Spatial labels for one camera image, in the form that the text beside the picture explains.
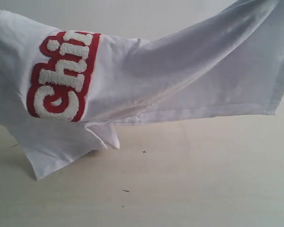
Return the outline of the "white t-shirt red lettering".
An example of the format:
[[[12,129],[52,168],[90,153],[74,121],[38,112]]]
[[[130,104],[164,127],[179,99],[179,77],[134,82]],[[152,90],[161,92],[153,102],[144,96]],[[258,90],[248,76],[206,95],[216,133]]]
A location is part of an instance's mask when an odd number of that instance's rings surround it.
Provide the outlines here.
[[[0,125],[41,179],[115,125],[274,115],[284,95],[284,0],[239,0],[155,41],[62,31],[0,10]]]

